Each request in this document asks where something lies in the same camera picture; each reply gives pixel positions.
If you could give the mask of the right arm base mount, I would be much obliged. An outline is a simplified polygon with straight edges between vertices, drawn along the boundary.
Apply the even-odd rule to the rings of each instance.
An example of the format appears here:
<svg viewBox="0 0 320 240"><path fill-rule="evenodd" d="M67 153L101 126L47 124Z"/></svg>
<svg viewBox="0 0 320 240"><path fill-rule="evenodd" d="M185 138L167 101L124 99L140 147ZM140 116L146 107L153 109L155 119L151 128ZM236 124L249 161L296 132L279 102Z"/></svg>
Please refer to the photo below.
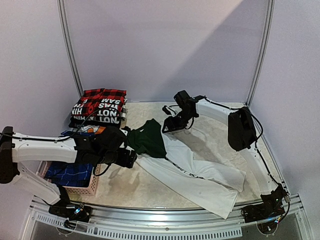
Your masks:
<svg viewBox="0 0 320 240"><path fill-rule="evenodd" d="M288 215L290 211L290 202L287 203L285 210L283 201L264 200L260 204L251 204L241 209L241 215L245 223L256 222L257 229L261 234L272 235L278 229L280 222Z"/></svg>

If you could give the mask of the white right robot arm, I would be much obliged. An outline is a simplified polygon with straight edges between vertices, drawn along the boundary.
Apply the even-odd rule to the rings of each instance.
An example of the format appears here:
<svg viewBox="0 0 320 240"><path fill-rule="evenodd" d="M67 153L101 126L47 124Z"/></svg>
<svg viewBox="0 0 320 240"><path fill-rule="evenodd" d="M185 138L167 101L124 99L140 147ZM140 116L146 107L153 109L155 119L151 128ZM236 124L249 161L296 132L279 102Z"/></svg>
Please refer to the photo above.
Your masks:
<svg viewBox="0 0 320 240"><path fill-rule="evenodd" d="M244 207L242 212L246 217L253 215L254 219L284 214L286 211L283 202L288 200L288 194L282 183L272 175L259 150L258 141L262 134L257 133L255 123L258 122L258 119L249 108L246 106L229 107L214 102L204 95L191 97L186 91L178 92L174 100L179 111L173 110L171 105L162 107L162 111L168 116L164 120L163 133L185 130L188 126L192 126L195 119L201 115L225 124L227 142L247 161L257 180L262 200L257 206Z"/></svg>

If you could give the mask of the red black plaid shirt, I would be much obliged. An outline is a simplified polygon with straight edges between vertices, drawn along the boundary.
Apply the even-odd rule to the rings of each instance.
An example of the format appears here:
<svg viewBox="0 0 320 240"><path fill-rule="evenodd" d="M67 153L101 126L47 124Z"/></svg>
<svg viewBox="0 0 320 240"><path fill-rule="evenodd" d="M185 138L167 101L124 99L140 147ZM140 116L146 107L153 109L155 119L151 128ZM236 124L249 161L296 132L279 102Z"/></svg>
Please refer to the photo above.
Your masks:
<svg viewBox="0 0 320 240"><path fill-rule="evenodd" d="M117 117L125 105L127 91L120 89L97 88L85 90L72 107L73 117L106 116Z"/></svg>

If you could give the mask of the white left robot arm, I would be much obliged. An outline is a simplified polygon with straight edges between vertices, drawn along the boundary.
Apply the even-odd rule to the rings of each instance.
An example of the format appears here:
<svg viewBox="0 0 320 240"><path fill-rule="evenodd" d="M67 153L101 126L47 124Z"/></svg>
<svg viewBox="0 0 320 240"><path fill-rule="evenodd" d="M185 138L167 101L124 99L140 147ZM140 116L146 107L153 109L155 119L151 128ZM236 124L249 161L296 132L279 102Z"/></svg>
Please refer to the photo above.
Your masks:
<svg viewBox="0 0 320 240"><path fill-rule="evenodd" d="M127 144L128 133L107 127L100 134L73 132L69 136L39 137L15 132L6 126L0 132L0 182L22 188L42 199L63 216L74 213L74 205L62 187L29 170L26 162L118 165L132 168L136 152Z"/></svg>

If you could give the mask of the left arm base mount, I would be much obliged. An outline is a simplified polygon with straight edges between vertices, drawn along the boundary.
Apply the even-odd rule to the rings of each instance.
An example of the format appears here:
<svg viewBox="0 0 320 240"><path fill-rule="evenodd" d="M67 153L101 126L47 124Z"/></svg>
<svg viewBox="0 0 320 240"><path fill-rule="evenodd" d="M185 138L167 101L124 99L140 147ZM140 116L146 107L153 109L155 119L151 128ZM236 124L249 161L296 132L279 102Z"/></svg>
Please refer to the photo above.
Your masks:
<svg viewBox="0 0 320 240"><path fill-rule="evenodd" d="M90 206L80 204L68 204L66 206L52 205L48 212L52 215L65 218L63 227L75 230L77 223L88 223L91 218L92 208Z"/></svg>

